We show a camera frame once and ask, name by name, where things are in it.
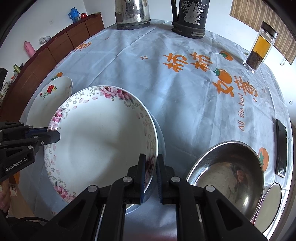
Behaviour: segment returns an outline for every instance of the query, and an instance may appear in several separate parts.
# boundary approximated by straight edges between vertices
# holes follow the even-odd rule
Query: table
[[[166,165],[186,177],[208,148],[227,140],[252,147],[261,157],[265,185],[279,182],[279,213],[264,233],[270,238],[287,201],[293,170],[292,130],[283,95],[271,70],[256,74],[243,66],[246,50],[215,33],[190,39],[171,31],[171,22],[119,31],[113,25],[68,54],[45,78],[29,101],[21,121],[41,89],[59,72],[73,80],[73,93],[94,85],[115,85],[135,94],[158,121],[165,139]],[[285,178],[275,175],[275,120],[287,128]],[[36,216],[50,219],[66,204],[54,191],[44,167],[43,150],[22,170],[20,189]],[[176,240],[173,205],[163,206],[157,190],[126,216],[124,240]]]

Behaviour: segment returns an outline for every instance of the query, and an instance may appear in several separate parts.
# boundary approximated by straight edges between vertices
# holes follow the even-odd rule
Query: pink bottle
[[[30,58],[36,53],[30,42],[24,42],[24,48],[27,51]]]

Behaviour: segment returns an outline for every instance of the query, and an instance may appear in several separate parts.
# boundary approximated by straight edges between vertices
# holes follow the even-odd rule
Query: phone screen
[[[276,120],[276,174],[285,177],[287,168],[287,130],[278,119]]]

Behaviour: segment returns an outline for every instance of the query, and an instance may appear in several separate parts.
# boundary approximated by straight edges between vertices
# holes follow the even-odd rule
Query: wooden cabinet
[[[10,85],[0,106],[0,121],[19,121],[30,98],[50,71],[74,48],[103,29],[101,13],[92,14],[66,27],[41,46]]]

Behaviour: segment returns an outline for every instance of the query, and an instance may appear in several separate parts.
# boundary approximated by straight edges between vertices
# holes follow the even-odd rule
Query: electric kettle
[[[150,25],[147,0],[116,0],[115,17],[117,29],[129,30]]]
[[[179,17],[176,0],[171,0],[171,3],[174,26],[172,31],[188,38],[203,38],[210,0],[180,0]]]

